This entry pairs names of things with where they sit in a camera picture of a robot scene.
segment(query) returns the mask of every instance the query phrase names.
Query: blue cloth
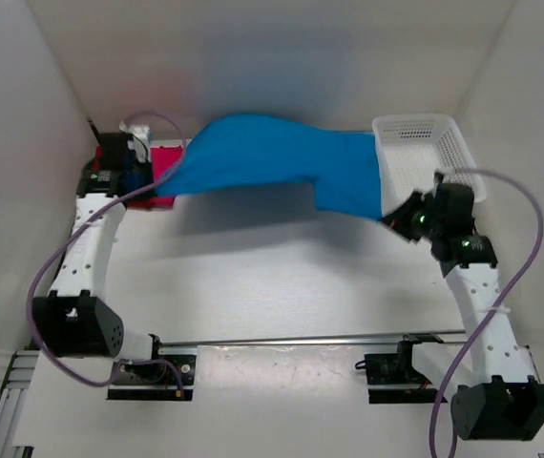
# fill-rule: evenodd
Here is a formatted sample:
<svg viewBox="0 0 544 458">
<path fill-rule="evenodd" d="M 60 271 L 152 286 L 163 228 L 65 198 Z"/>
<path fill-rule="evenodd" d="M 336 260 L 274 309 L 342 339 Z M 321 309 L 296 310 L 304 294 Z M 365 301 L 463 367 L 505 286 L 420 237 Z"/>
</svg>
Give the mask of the blue cloth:
<svg viewBox="0 0 544 458">
<path fill-rule="evenodd" d="M 187 157 L 161 197 L 239 185 L 310 182 L 319 210 L 377 220 L 381 183 L 374 136 L 316 129 L 261 114 L 211 122 L 189 144 Z"/>
</svg>

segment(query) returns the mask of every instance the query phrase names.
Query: purple cable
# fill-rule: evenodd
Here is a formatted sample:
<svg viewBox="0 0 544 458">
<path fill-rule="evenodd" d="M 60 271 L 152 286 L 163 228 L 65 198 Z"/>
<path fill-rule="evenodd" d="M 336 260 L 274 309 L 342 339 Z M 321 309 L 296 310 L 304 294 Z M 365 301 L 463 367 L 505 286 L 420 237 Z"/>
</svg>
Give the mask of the purple cable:
<svg viewBox="0 0 544 458">
<path fill-rule="evenodd" d="M 497 309 L 501 306 L 501 303 L 505 300 L 505 298 L 508 296 L 508 293 L 512 291 L 512 288 L 518 283 L 520 278 L 525 274 L 527 270 L 529 270 L 529 267 L 531 267 L 531 264 L 533 263 L 534 259 L 537 256 L 537 253 L 539 252 L 539 248 L 541 248 L 541 241 L 543 241 L 543 232 L 544 232 L 544 218 L 543 218 L 543 211 L 541 210 L 541 205 L 539 205 L 539 202 L 527 189 L 522 183 L 516 181 L 515 179 L 508 177 L 504 174 L 500 174 L 499 172 L 495 172 L 492 170 L 481 170 L 481 169 L 469 169 L 469 168 L 461 168 L 461 169 L 455 169 L 453 171 L 455 175 L 459 174 L 467 174 L 467 175 L 481 175 L 484 177 L 493 177 L 497 178 L 501 181 L 505 181 L 508 184 L 511 184 L 515 189 L 520 191 L 522 195 L 527 198 L 527 200 L 531 203 L 535 210 L 535 214 L 537 216 L 537 237 L 535 239 L 535 243 L 533 246 L 533 250 L 531 250 L 531 254 L 527 257 L 527 260 L 524 262 L 522 267 L 516 272 L 516 274 L 512 277 L 512 279 L 508 282 L 508 284 L 503 288 L 503 290 L 499 293 L 499 296 L 494 300 L 494 302 L 491 305 L 491 311 L 486 314 L 482 322 L 477 325 L 477 327 L 473 330 L 473 333 L 470 335 L 470 337 L 467 339 L 465 344 L 461 347 L 459 352 L 457 353 L 456 357 L 450 364 L 450 367 L 448 369 L 448 372 L 442 379 L 442 383 L 439 385 L 437 394 L 435 396 L 435 402 L 433 403 L 433 410 L 431 411 L 431 418 L 429 421 L 429 451 L 431 453 L 432 458 L 437 458 L 437 451 L 435 450 L 435 429 L 437 427 L 437 417 L 440 412 L 440 407 L 442 405 L 442 400 L 444 399 L 444 392 L 446 391 L 446 388 L 448 388 L 448 384 L 450 382 L 450 379 L 452 378 L 452 375 L 454 374 L 454 371 L 456 368 L 461 364 L 461 361 L 463 358 L 465 358 L 465 355 L 467 355 L 467 352 L 470 350 L 473 343 L 477 340 L 477 338 L 482 334 L 482 331 L 484 328 L 491 322 L 492 318 L 494 317 L 495 313 L 497 312 Z M 450 453 L 449 458 L 454 458 L 454 454 L 456 453 L 456 444 L 457 444 L 457 435 L 456 432 L 452 432 L 452 444 L 450 446 Z"/>
<path fill-rule="evenodd" d="M 38 329 L 36 328 L 36 323 L 34 322 L 34 316 L 33 316 L 33 301 L 34 301 L 34 295 L 36 294 L 36 288 L 38 284 L 41 282 L 41 279 L 43 279 L 43 276 L 48 271 L 50 267 L 52 267 L 53 263 L 59 260 L 64 252 L 71 246 L 71 244 L 74 243 L 75 240 L 77 240 L 81 235 L 88 229 L 90 224 L 95 221 L 98 217 L 104 215 L 106 212 L 108 212 L 111 208 L 118 205 L 118 203 L 125 202 L 126 200 L 129 200 L 131 198 L 135 198 L 136 196 L 146 193 L 148 191 L 154 190 L 157 188 L 160 184 L 165 183 L 170 179 L 170 177 L 177 171 L 180 164 L 185 159 L 185 155 L 187 154 L 187 140 L 185 138 L 185 135 L 183 134 L 182 130 L 178 127 L 177 124 L 170 118 L 170 116 L 162 113 L 162 112 L 156 112 L 154 110 L 146 110 L 137 112 L 134 114 L 131 114 L 128 116 L 123 122 L 127 125 L 130 125 L 134 119 L 140 116 L 144 115 L 151 115 L 151 116 L 157 116 L 161 117 L 165 120 L 167 120 L 175 129 L 177 129 L 178 134 L 180 135 L 181 144 L 183 147 L 183 154 L 180 156 L 177 162 L 173 164 L 173 166 L 168 169 L 164 174 L 157 180 L 154 181 L 151 184 L 148 184 L 146 186 L 143 186 L 142 188 L 136 189 L 131 193 L 126 194 L 125 196 L 122 196 L 121 198 L 116 198 L 115 200 L 109 202 L 107 205 L 102 207 L 97 212 L 94 212 L 93 215 L 91 215 L 83 224 L 81 224 L 72 234 L 71 236 L 64 242 L 60 247 L 53 252 L 53 254 L 50 256 L 48 260 L 46 260 L 43 263 L 43 266 L 39 269 L 39 271 L 34 276 L 34 280 L 32 280 L 31 287 L 28 290 L 28 296 L 26 298 L 26 322 L 28 324 L 28 328 L 32 334 L 32 339 L 36 343 L 36 345 L 41 349 L 41 352 L 52 362 L 53 365 L 55 365 L 58 369 L 60 369 L 62 372 L 64 372 L 69 377 L 77 380 L 83 385 L 92 386 L 95 388 L 101 388 L 104 386 L 111 385 L 114 380 L 116 380 L 117 376 L 119 375 L 119 368 L 122 364 L 128 363 L 125 360 L 119 361 L 117 363 L 114 363 L 113 370 L 111 371 L 111 376 L 109 379 L 105 380 L 104 382 L 98 382 L 91 379 L 88 379 L 86 377 L 83 377 L 82 375 L 78 374 L 74 370 L 72 370 L 70 367 L 62 363 L 45 345 L 45 342 L 43 341 L 43 338 L 41 337 L 41 334 L 39 333 Z M 170 370 L 173 371 L 175 374 L 175 377 L 177 378 L 177 389 L 181 391 L 181 397 L 182 397 L 182 391 L 183 391 L 183 385 L 181 383 L 180 374 L 178 373 L 177 368 L 171 364 L 170 362 L 166 360 L 149 360 L 149 361 L 131 361 L 130 364 L 133 365 L 145 365 L 145 364 L 165 364 Z"/>
</svg>

